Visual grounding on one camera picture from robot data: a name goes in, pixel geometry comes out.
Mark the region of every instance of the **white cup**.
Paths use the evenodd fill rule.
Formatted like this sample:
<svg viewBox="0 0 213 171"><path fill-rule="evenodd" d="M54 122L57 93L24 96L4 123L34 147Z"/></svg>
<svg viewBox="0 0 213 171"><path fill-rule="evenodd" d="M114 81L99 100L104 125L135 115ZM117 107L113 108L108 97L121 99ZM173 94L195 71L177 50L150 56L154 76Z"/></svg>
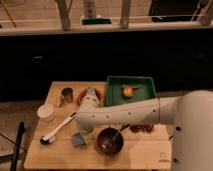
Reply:
<svg viewBox="0 0 213 171"><path fill-rule="evenodd" d="M37 115L42 121L50 122L54 119L54 109L51 104L44 104L38 108Z"/></svg>

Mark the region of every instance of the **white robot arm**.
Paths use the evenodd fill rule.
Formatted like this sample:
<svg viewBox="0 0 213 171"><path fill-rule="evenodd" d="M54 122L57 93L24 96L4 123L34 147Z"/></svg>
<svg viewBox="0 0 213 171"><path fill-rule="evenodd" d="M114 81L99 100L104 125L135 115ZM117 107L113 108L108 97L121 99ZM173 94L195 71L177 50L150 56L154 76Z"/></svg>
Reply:
<svg viewBox="0 0 213 171"><path fill-rule="evenodd" d="M173 124L172 171L213 170L213 93L194 91L182 97L156 98L98 108L93 88L76 112L81 133L98 124Z"/></svg>

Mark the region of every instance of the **green tray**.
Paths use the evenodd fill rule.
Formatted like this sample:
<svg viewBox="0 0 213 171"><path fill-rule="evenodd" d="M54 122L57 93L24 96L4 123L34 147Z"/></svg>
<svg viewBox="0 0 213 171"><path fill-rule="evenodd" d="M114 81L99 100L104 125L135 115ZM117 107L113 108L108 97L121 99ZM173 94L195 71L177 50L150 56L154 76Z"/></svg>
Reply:
<svg viewBox="0 0 213 171"><path fill-rule="evenodd" d="M122 86L138 86L132 97L125 97ZM115 106L156 98L156 91L151 77L109 76L106 85L105 106Z"/></svg>

